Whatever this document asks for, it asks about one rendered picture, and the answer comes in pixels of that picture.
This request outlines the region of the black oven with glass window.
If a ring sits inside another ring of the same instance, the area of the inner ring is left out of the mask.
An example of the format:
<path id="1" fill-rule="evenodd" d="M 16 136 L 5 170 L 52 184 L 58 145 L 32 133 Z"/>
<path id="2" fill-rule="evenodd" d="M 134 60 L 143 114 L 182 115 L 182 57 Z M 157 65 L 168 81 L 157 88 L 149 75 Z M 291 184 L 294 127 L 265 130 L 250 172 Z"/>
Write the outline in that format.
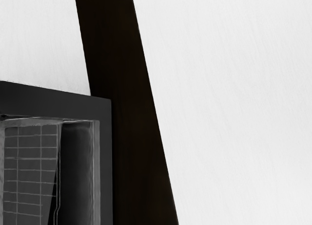
<path id="1" fill-rule="evenodd" d="M 111 101 L 0 82 L 0 225 L 113 225 Z"/>

